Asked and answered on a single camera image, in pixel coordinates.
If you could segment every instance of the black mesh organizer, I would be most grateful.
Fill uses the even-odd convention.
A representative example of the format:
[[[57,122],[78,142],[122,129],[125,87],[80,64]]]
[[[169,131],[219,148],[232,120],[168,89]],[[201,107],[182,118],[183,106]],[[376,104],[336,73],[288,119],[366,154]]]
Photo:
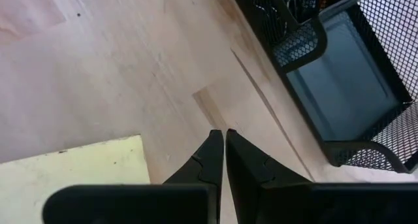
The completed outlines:
[[[334,166],[418,165],[418,0],[236,0]]]

